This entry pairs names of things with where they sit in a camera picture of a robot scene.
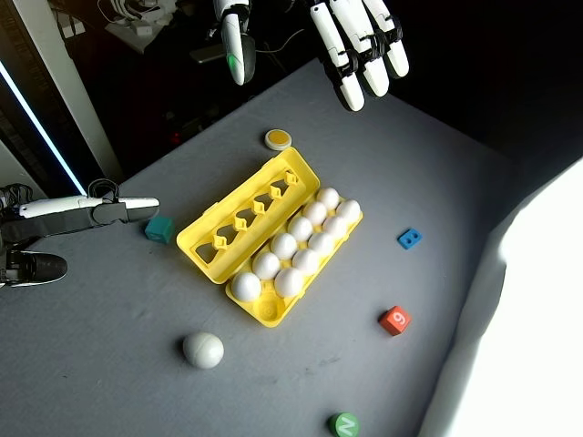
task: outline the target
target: red cube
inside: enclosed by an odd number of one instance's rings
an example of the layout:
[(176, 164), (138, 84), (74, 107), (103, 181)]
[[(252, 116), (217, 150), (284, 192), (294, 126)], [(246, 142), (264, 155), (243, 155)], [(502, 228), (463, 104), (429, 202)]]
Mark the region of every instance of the red cube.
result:
[(409, 323), (411, 316), (407, 314), (401, 307), (392, 307), (381, 318), (381, 325), (388, 330), (392, 335), (399, 335), (402, 333)]

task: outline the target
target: table surface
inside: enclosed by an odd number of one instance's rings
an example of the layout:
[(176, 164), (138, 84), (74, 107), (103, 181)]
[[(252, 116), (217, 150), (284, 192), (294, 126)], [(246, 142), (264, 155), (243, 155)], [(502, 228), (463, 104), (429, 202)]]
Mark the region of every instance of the table surface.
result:
[[(363, 436), (413, 435), (447, 354), (506, 162), (393, 97), (338, 103), (315, 61), (123, 184), (157, 197), (183, 229), (255, 173), (288, 130), (324, 186), (364, 219), (274, 329), (229, 300), (138, 224), (53, 237), (34, 249), (69, 265), (59, 282), (0, 290), (3, 436), (310, 436), (352, 412)], [(395, 238), (424, 235), (411, 250)], [(393, 305), (413, 317), (391, 337)], [(190, 367), (193, 331), (225, 345)]]

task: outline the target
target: egg carton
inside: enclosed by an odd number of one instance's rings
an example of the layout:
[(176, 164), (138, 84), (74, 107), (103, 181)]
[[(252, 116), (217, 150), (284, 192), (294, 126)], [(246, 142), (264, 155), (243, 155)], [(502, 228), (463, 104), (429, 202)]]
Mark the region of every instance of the egg carton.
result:
[[(238, 272), (251, 271), (253, 256), (269, 250), (271, 237), (286, 231), (290, 218), (315, 200), (319, 187), (320, 180), (315, 173), (300, 153), (289, 147), (182, 230), (177, 244), (210, 280), (225, 283)], [(335, 211), (328, 212), (329, 216), (334, 214)], [(303, 278), (297, 295), (281, 297), (273, 279), (261, 281), (261, 294), (252, 302), (236, 299), (230, 283), (226, 287), (227, 295), (264, 326), (277, 326), (362, 217), (361, 213), (345, 235), (334, 241), (332, 252), (320, 258), (316, 272)], [(314, 232), (320, 231), (321, 225), (314, 228)], [(299, 243), (299, 249), (306, 246), (305, 242)], [(290, 260), (281, 261), (282, 269), (290, 265)]]

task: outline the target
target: white egg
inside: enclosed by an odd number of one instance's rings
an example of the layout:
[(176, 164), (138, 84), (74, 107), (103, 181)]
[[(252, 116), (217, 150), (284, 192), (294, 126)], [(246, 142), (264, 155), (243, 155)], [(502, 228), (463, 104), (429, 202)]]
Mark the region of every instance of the white egg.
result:
[(259, 279), (273, 279), (280, 271), (280, 259), (274, 253), (262, 252), (253, 260), (253, 273)]
[(225, 354), (220, 338), (208, 332), (189, 335), (182, 342), (182, 350), (189, 363), (199, 369), (212, 369)]
[(271, 251), (282, 261), (290, 259), (298, 249), (292, 234), (278, 234), (271, 240)]
[(312, 202), (303, 209), (303, 216), (314, 226), (321, 225), (327, 215), (328, 210), (321, 202)]
[(334, 188), (322, 188), (318, 193), (317, 199), (321, 201), (321, 203), (323, 203), (329, 211), (336, 209), (338, 203), (340, 202), (338, 191), (336, 191)]
[(237, 300), (252, 302), (261, 294), (261, 281), (257, 276), (248, 271), (237, 273), (230, 284), (230, 291)]
[(320, 255), (314, 249), (301, 249), (293, 256), (291, 264), (304, 275), (310, 276), (320, 266)]
[(303, 275), (294, 267), (283, 269), (275, 277), (275, 291), (281, 298), (292, 298), (302, 291)]
[(356, 200), (346, 200), (336, 209), (336, 215), (344, 217), (352, 225), (361, 215), (361, 206)]
[(334, 249), (334, 239), (326, 232), (316, 232), (308, 240), (308, 247), (318, 252), (321, 257), (327, 257)]
[(288, 225), (288, 232), (293, 235), (296, 241), (299, 243), (307, 241), (308, 238), (313, 233), (312, 223), (301, 215), (297, 215), (291, 219)]
[(341, 239), (346, 235), (348, 222), (346, 221), (346, 218), (342, 216), (329, 217), (324, 221), (322, 229), (332, 235), (335, 239)]

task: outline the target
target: blue block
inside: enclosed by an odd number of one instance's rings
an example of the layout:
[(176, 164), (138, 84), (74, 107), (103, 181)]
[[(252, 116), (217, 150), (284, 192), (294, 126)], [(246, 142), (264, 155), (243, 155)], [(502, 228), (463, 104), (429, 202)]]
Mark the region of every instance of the blue block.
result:
[(172, 218), (157, 216), (149, 221), (146, 226), (146, 236), (152, 241), (170, 243), (174, 235), (174, 222)]
[(399, 244), (403, 246), (404, 249), (409, 250), (415, 244), (417, 244), (422, 238), (423, 235), (421, 235), (419, 231), (411, 228), (407, 230), (401, 237), (399, 237), (397, 241), (399, 241)]

